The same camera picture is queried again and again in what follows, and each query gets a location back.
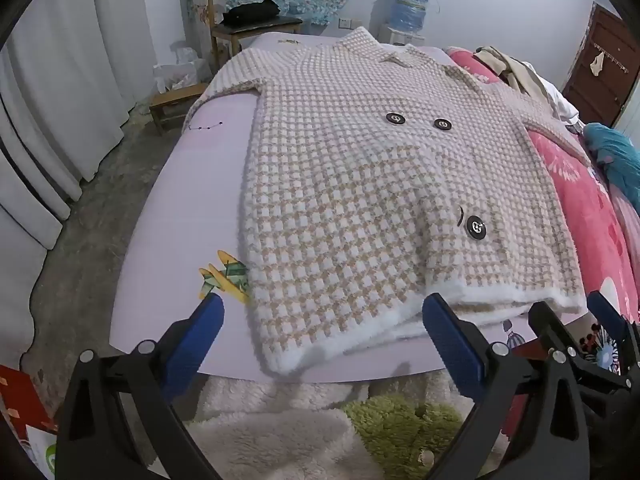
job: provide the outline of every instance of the door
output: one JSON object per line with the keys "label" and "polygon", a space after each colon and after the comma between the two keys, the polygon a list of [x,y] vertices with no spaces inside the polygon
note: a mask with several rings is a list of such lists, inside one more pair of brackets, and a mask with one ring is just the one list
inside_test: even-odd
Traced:
{"label": "door", "polygon": [[[591,63],[604,53],[595,76]],[[631,94],[640,68],[640,48],[625,23],[596,6],[591,29],[562,94],[580,112],[584,123],[611,126]]]}

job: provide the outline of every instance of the green fluffy rug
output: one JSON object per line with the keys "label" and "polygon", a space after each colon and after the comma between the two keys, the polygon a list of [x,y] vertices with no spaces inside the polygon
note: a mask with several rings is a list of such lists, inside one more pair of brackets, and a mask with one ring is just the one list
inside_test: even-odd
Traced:
{"label": "green fluffy rug", "polygon": [[401,396],[373,397],[341,408],[353,423],[386,480],[421,480],[431,464],[423,451],[436,457],[456,436],[462,420],[446,404],[424,403],[417,408]]}

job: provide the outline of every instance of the beige and white checkered coat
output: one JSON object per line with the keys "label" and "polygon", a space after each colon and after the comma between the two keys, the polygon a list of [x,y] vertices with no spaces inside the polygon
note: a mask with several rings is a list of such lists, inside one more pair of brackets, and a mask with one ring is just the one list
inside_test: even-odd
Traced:
{"label": "beige and white checkered coat", "polygon": [[[385,50],[359,28],[331,46],[245,50],[186,125],[207,100],[247,89],[260,100],[242,221],[272,370],[380,336],[431,292],[479,324],[539,300],[584,307],[574,244],[526,127],[588,158],[528,96],[413,47]],[[483,240],[466,232],[470,215],[485,222]]]}

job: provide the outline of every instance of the black bag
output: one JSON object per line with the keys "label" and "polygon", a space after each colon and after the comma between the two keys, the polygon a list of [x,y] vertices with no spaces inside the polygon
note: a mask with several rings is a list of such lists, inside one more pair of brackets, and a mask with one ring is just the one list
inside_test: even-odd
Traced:
{"label": "black bag", "polygon": [[273,0],[256,4],[244,4],[222,14],[222,24],[227,27],[243,27],[252,23],[266,22],[280,13],[280,7]]}

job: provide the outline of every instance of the blue gripper pad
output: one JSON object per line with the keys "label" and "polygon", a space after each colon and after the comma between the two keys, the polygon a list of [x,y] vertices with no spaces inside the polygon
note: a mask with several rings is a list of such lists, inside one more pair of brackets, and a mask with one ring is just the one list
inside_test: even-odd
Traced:
{"label": "blue gripper pad", "polygon": [[599,291],[595,290],[587,296],[587,308],[613,339],[622,341],[625,320]]}
{"label": "blue gripper pad", "polygon": [[189,319],[190,326],[176,345],[164,370],[162,394],[171,401],[183,394],[204,361],[225,320],[225,307],[217,294],[207,294]]}
{"label": "blue gripper pad", "polygon": [[484,363],[462,332],[470,325],[488,346],[475,325],[460,321],[439,294],[431,294],[422,304],[422,323],[461,395],[479,402],[484,395]]}

